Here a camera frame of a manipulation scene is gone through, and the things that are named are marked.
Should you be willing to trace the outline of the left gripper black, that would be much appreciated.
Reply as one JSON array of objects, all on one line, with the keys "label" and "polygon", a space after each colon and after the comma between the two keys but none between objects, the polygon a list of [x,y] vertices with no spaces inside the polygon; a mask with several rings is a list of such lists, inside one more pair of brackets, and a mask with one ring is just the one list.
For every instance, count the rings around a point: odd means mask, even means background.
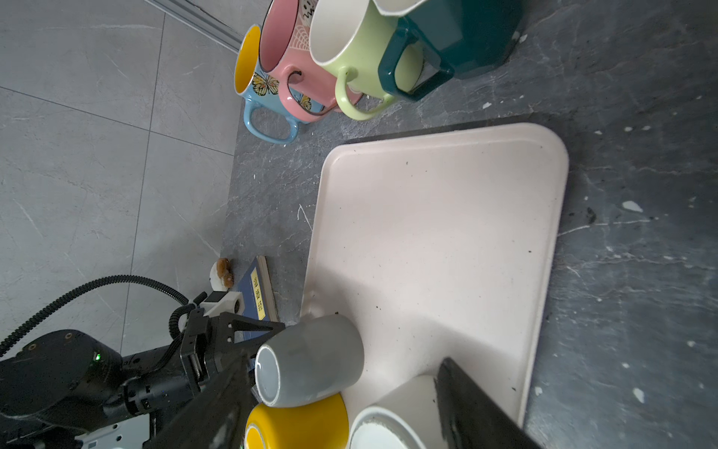
[{"label": "left gripper black", "polygon": [[188,315],[179,358],[193,393],[224,371],[223,359],[256,357],[260,347],[286,329],[281,322],[222,312],[209,317],[200,310]]}]

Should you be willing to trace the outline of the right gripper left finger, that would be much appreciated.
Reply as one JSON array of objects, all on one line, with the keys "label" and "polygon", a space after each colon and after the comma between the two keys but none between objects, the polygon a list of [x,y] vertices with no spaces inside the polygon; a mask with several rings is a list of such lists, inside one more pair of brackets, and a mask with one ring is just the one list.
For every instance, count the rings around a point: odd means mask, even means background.
[{"label": "right gripper left finger", "polygon": [[149,448],[242,448],[249,415],[258,404],[249,358],[232,362],[181,410]]}]

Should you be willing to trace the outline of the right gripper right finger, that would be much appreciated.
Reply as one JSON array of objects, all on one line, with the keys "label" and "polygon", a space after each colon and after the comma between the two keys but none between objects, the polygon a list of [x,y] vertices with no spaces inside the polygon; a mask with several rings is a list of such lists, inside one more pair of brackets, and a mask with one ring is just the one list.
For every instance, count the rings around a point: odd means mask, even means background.
[{"label": "right gripper right finger", "polygon": [[435,381],[441,434],[450,448],[537,448],[532,440],[450,357]]}]

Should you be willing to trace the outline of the grey mug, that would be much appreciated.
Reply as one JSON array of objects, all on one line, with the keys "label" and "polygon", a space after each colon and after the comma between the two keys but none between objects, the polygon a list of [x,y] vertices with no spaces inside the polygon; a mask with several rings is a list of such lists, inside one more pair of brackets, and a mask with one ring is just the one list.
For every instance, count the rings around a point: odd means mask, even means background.
[{"label": "grey mug", "polygon": [[356,384],[364,363],[359,331],[347,317],[332,314],[288,327],[263,344],[255,383],[265,405],[299,407]]}]

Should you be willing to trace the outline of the blue mug yellow inside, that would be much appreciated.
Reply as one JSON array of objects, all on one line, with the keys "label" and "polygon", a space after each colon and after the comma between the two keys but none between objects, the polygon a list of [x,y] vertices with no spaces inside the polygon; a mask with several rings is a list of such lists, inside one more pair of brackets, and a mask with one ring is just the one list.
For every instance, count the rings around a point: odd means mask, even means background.
[{"label": "blue mug yellow inside", "polygon": [[[280,82],[261,69],[259,65],[260,37],[261,27],[254,24],[243,39],[235,66],[235,91],[237,95],[245,99],[244,125],[256,138],[274,144],[289,144],[297,137],[299,125],[303,121],[295,118],[280,102]],[[290,128],[289,136],[274,138],[259,131],[252,122],[252,114],[259,108],[275,112],[286,119]]]}]

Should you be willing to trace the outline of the pink cartoon mug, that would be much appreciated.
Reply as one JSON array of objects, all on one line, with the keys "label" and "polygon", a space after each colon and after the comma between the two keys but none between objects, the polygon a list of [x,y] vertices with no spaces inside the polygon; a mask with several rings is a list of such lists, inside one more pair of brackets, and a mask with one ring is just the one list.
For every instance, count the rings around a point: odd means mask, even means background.
[{"label": "pink cartoon mug", "polygon": [[[337,78],[317,65],[310,55],[310,28],[317,2],[273,0],[265,16],[259,44],[261,69],[279,81],[282,106],[302,122],[321,120],[337,106]],[[321,112],[304,108],[292,95],[297,91],[323,106]]]}]

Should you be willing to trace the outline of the light green mug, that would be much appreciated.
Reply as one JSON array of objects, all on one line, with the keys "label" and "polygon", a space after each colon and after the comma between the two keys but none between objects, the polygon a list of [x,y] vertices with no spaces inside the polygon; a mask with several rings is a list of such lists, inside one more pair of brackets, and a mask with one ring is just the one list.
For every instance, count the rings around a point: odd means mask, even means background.
[{"label": "light green mug", "polygon": [[[370,120],[396,101],[383,90],[378,70],[397,25],[396,18],[381,15],[372,1],[322,0],[314,11],[310,55],[336,77],[338,106],[356,121]],[[372,110],[359,110],[348,97],[349,89],[381,103]]]}]

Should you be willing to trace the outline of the dark green mug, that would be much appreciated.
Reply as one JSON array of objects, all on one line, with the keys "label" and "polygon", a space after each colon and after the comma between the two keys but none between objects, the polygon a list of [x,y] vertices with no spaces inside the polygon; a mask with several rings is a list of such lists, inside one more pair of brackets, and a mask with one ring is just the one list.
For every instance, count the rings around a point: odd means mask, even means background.
[{"label": "dark green mug", "polygon": [[[452,79],[468,79],[497,67],[509,57],[521,36],[525,3],[519,0],[377,1],[379,13],[397,18],[379,62],[386,93],[419,101]],[[413,88],[398,86],[403,52],[420,44],[437,72]]]}]

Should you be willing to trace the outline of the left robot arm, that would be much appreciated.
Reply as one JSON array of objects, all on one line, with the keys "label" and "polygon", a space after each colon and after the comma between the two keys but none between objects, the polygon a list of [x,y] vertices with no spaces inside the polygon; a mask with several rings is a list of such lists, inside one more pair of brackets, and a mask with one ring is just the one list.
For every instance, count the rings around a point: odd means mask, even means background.
[{"label": "left robot arm", "polygon": [[96,338],[62,329],[32,340],[1,360],[1,445],[4,448],[80,448],[80,435],[137,416],[166,426],[236,361],[243,369],[259,348],[284,330],[280,322],[201,308],[174,288],[138,275],[83,284],[38,311],[5,340],[9,353],[63,306],[110,284],[139,284],[179,302],[168,320],[170,345],[123,357]]}]

